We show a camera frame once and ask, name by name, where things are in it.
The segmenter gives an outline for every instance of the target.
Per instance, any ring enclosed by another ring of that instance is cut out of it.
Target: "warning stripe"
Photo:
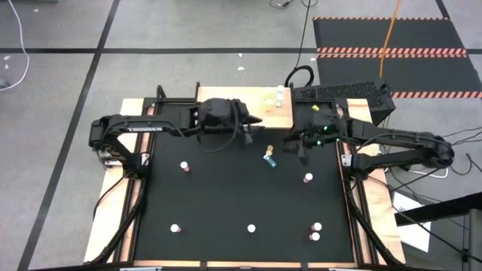
[[[481,91],[395,91],[392,98],[482,98]]]
[[[391,20],[391,17],[314,17],[313,20]],[[447,17],[400,17],[397,20],[450,20]]]
[[[319,53],[383,53],[383,48],[371,47],[322,47]],[[463,48],[386,48],[387,54],[467,54]]]
[[[360,53],[320,53],[318,59],[324,58],[380,58],[381,53],[361,53],[365,52],[362,48]],[[385,58],[467,58],[466,54],[434,54],[434,53],[388,53]]]

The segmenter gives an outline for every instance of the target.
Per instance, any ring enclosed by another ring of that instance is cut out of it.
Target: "black mat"
[[[297,118],[310,116],[310,106],[297,106]],[[162,110],[168,118],[177,114]],[[195,151],[195,139],[158,134],[135,260],[353,262],[335,145],[311,150],[304,169],[295,155],[281,152],[285,133],[264,130],[245,150],[235,141],[214,154]],[[229,138],[212,135],[203,145],[213,148]],[[262,158],[268,145],[274,146],[275,169]],[[181,170],[182,161],[190,173]],[[314,179],[305,184],[308,172]],[[321,239],[311,242],[310,225],[317,221]],[[182,232],[171,233],[171,224]],[[247,232],[249,224],[255,233]]]
[[[321,58],[320,81],[326,85],[373,81],[379,76],[380,58]],[[383,80],[394,92],[481,91],[477,72],[469,58],[387,58]]]
[[[316,46],[383,47],[390,20],[314,20]],[[390,48],[463,48],[450,20],[396,20]]]

